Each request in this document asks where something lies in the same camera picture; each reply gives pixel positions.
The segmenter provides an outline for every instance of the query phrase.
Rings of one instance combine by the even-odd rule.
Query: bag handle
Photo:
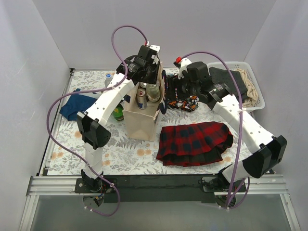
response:
[[[168,88],[168,82],[167,82],[167,77],[166,77],[166,71],[165,70],[162,71],[162,78],[163,78],[164,83],[165,83],[165,94],[164,94],[164,100],[157,107],[157,111],[160,110],[161,113],[164,115],[164,114],[166,114],[167,108],[168,108],[167,100],[166,100],[166,91],[167,91],[167,88]]]
[[[126,101],[128,103],[130,103],[130,96],[129,95],[125,95],[124,96],[124,100],[122,100],[121,102]]]

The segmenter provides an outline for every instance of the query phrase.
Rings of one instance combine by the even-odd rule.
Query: glass bottle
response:
[[[160,82],[157,81],[156,84],[146,85],[146,95],[151,102],[157,102],[160,99]]]
[[[117,107],[114,109],[114,111],[112,112],[112,115],[117,121],[124,119],[123,109],[124,109],[123,106],[119,103]]]

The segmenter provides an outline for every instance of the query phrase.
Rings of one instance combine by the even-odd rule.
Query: bottle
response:
[[[114,111],[112,112],[112,115],[114,116],[114,118],[117,121],[120,121],[120,120],[124,119],[124,116],[123,116],[123,106],[120,103],[114,109]]]
[[[106,80],[105,80],[105,87],[107,88],[108,85],[111,83],[113,76],[111,74],[106,74]]]
[[[151,102],[157,102],[160,99],[160,82],[157,81],[156,84],[146,85],[146,95]]]

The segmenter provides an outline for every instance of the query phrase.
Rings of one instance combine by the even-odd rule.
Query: floral pattern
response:
[[[166,69],[167,74],[177,73],[177,69]],[[105,87],[106,75],[113,75],[114,71],[77,71],[74,73],[69,92],[76,88],[82,90],[99,89]],[[238,137],[229,126],[234,136],[234,144],[222,154],[223,161],[197,167],[163,166],[156,160],[159,147],[159,135],[162,127],[217,121],[226,121],[205,104],[193,112],[168,109],[157,125],[154,142],[135,140],[127,137],[125,122],[109,118],[106,129],[111,132],[109,142],[103,147],[102,166],[105,175],[134,175],[134,174],[198,174],[217,173],[220,169],[234,162]],[[67,121],[62,117],[61,125],[56,137],[57,141],[70,150],[85,156],[84,143],[75,121]],[[247,158],[250,152],[242,142],[240,160]],[[80,175],[84,163],[76,156],[55,145],[50,153],[48,175]]]

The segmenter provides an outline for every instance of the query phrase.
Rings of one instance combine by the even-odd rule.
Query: cable clip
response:
[[[245,111],[247,111],[247,109],[244,107],[243,109],[239,109],[239,110],[238,110],[238,113],[240,113],[240,112],[245,112]]]
[[[115,88],[113,85],[111,86],[111,88],[113,89],[113,90],[116,90],[117,91],[117,93],[119,93],[119,95],[121,96],[121,99],[123,99],[125,96],[123,96],[122,94],[121,94],[121,92],[117,89],[117,88]]]

